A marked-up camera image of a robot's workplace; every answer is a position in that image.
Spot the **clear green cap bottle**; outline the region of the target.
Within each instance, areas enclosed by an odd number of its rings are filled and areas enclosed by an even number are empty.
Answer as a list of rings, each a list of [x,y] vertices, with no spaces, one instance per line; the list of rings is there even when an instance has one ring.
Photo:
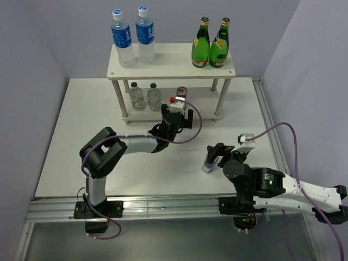
[[[161,92],[157,88],[156,83],[150,84],[150,89],[147,92],[148,106],[151,111],[160,111],[161,107]]]

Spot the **red blue energy can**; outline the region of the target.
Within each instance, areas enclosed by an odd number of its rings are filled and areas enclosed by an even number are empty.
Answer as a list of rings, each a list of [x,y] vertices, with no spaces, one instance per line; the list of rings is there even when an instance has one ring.
[[[179,101],[176,101],[177,103],[181,103],[183,105],[183,109],[186,110],[187,105],[184,102],[187,98],[188,90],[184,86],[179,86],[176,90],[176,98],[179,98]]]

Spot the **blue label water bottle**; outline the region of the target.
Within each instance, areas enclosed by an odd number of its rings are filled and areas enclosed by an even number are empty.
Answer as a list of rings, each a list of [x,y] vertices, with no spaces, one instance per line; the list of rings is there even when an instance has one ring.
[[[129,23],[124,20],[123,12],[120,9],[113,10],[112,15],[111,32],[118,53],[119,64],[124,68],[133,67],[136,60]]]
[[[154,23],[149,17],[147,6],[143,5],[138,8],[138,19],[135,26],[140,60],[144,64],[152,64],[156,60],[156,53],[154,50]]]

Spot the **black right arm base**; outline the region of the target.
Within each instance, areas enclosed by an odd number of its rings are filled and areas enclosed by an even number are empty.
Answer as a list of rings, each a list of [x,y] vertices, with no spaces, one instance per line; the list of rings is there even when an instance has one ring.
[[[253,205],[238,204],[237,198],[219,197],[219,212],[233,218],[233,224],[239,231],[249,232],[255,230],[265,220],[266,209],[256,209]]]

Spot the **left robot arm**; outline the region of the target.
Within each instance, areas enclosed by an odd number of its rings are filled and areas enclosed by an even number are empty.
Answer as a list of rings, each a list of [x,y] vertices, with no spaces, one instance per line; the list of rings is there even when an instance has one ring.
[[[175,137],[183,129],[191,129],[194,111],[175,108],[175,104],[161,106],[161,123],[143,135],[119,135],[111,127],[103,128],[79,151],[82,171],[86,181],[86,211],[93,217],[105,213],[107,175],[115,168],[123,155],[132,153],[158,153],[175,143]]]

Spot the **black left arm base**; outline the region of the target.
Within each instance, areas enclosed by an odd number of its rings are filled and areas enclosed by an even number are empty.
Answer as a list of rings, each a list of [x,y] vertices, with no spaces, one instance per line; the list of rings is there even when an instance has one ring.
[[[123,213],[123,201],[105,200],[101,204],[94,206],[94,209],[108,218],[121,218]],[[102,217],[90,208],[87,200],[84,200],[76,203],[73,218],[76,220],[86,220]],[[108,226],[109,221],[86,221],[85,231],[89,234],[103,234],[107,231]]]

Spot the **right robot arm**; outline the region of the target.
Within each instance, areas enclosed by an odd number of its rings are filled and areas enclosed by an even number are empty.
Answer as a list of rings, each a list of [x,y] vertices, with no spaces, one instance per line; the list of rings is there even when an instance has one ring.
[[[237,147],[223,143],[207,147],[205,163],[222,168],[236,190],[235,196],[219,198],[221,214],[279,209],[314,214],[319,222],[333,225],[347,221],[347,207],[341,203],[347,195],[345,186],[321,187],[297,182],[289,174],[268,167],[250,167],[245,160],[254,148],[254,142],[241,142]]]

